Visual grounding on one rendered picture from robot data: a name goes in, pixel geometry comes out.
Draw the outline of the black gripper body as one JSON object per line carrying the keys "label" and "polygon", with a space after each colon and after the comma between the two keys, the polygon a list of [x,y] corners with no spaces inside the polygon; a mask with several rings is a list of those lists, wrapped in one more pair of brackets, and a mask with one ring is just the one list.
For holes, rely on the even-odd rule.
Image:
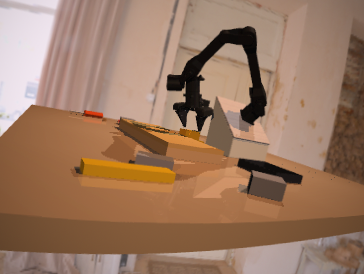
{"label": "black gripper body", "polygon": [[213,115],[213,108],[212,107],[201,107],[200,106],[200,97],[202,94],[199,92],[188,92],[186,91],[185,94],[185,102],[177,102],[173,104],[173,110],[176,111],[195,111],[199,116],[208,116]]}

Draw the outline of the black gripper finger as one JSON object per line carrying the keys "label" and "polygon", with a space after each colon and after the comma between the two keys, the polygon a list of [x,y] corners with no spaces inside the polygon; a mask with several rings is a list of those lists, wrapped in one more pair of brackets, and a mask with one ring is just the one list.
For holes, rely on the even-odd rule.
{"label": "black gripper finger", "polygon": [[186,123],[187,123],[187,114],[189,112],[189,110],[185,110],[185,111],[176,111],[175,112],[177,113],[183,127],[186,127]]}
{"label": "black gripper finger", "polygon": [[198,132],[200,132],[202,130],[202,127],[204,125],[205,120],[210,117],[211,115],[208,116],[199,116],[196,115],[196,122],[197,122],[197,128],[198,128]]}

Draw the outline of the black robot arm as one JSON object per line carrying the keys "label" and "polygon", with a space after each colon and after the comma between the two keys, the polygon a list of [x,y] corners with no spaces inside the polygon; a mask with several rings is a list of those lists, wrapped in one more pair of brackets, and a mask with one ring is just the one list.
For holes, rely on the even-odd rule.
{"label": "black robot arm", "polygon": [[250,104],[244,109],[240,109],[242,120],[254,125],[258,117],[266,115],[265,106],[267,104],[266,92],[261,82],[259,61],[257,59],[257,37],[256,31],[251,26],[221,30],[216,38],[209,43],[200,54],[190,59],[182,71],[181,75],[168,74],[167,90],[181,91],[185,87],[188,92],[199,92],[200,81],[205,78],[198,74],[204,64],[215,55],[226,43],[242,45],[247,55],[250,67],[252,86],[249,87]]}

